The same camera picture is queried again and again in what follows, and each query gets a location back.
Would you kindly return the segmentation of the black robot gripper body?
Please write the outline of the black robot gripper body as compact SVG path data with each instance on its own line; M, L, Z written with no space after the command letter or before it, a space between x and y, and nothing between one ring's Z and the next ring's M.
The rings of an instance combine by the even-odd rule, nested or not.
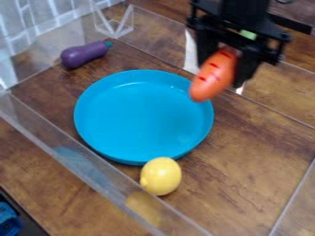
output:
M276 65L291 35L280 29L267 12L271 0L189 0L186 27L204 26L217 33L219 43L241 51L260 47L261 61Z

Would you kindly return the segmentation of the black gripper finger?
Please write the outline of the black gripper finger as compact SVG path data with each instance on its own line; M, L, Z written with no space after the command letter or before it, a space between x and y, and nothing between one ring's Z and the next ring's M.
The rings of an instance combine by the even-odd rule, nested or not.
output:
M217 33L213 29L204 26L196 27L196 59L197 65L202 65L209 56L217 50Z
M243 86L244 82L255 75L260 62L260 47L245 46L236 63L232 87L237 89Z

